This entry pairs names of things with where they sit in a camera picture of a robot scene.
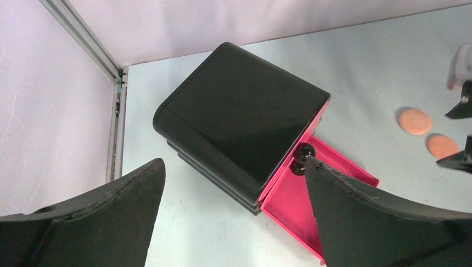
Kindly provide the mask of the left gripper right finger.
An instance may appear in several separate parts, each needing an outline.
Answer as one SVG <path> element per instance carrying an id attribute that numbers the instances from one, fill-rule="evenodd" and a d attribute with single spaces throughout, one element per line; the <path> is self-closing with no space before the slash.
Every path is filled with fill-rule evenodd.
<path id="1" fill-rule="evenodd" d="M 470 266 L 471 214 L 380 190 L 310 158 L 306 183 L 328 266 Z"/>

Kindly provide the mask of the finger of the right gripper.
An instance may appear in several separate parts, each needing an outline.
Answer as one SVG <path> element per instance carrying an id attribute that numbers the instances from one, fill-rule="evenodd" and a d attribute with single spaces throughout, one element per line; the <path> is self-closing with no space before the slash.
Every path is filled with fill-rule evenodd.
<path id="1" fill-rule="evenodd" d="M 439 167 L 471 174 L 471 135 L 467 136 L 464 150 L 437 160 L 436 164 Z"/>
<path id="2" fill-rule="evenodd" d="M 453 120 L 471 118 L 471 81 L 464 82 L 459 103 L 445 116 Z"/>

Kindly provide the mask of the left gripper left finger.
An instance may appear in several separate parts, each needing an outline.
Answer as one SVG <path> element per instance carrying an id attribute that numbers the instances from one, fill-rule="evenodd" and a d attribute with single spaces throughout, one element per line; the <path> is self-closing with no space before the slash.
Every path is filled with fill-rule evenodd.
<path id="1" fill-rule="evenodd" d="M 153 159 L 66 201 L 1 217 L 1 265 L 144 266 L 165 177 Z"/>

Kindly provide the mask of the orange round sponge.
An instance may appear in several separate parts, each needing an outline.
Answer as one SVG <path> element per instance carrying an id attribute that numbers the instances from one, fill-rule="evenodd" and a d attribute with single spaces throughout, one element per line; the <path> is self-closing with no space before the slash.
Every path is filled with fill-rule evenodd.
<path id="1" fill-rule="evenodd" d="M 400 127 L 413 135 L 424 135 L 432 129 L 432 119 L 422 110 L 408 108 L 397 119 Z"/>
<path id="2" fill-rule="evenodd" d="M 427 141 L 427 149 L 437 159 L 456 154 L 460 151 L 457 143 L 450 137 L 445 135 L 434 135 Z"/>

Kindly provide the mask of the pink bottom drawer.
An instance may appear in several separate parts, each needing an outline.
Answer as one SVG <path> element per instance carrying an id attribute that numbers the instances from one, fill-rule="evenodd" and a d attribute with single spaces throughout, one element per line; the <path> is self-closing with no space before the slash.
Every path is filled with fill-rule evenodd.
<path id="1" fill-rule="evenodd" d="M 298 145 L 302 143 L 312 145 L 316 151 L 316 158 L 341 173 L 371 186 L 378 186 L 379 180 L 377 178 L 316 136 L 305 133 L 297 142 Z M 261 208 L 264 213 L 318 257 L 321 264 L 324 265 L 326 261 L 306 179 L 304 176 L 297 176 L 292 172 L 291 164 L 293 162 L 293 156 L 287 156 L 282 166 L 271 178 L 268 184 L 271 188 L 264 190 L 263 196 L 260 197 Z"/>

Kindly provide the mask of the black pink drawer organizer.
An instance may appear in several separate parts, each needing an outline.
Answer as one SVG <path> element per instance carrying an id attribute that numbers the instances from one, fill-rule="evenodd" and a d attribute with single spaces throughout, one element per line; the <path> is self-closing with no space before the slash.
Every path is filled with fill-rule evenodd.
<path id="1" fill-rule="evenodd" d="M 230 42 L 158 107 L 154 130 L 185 162 L 253 215 L 312 132 L 329 92 Z"/>

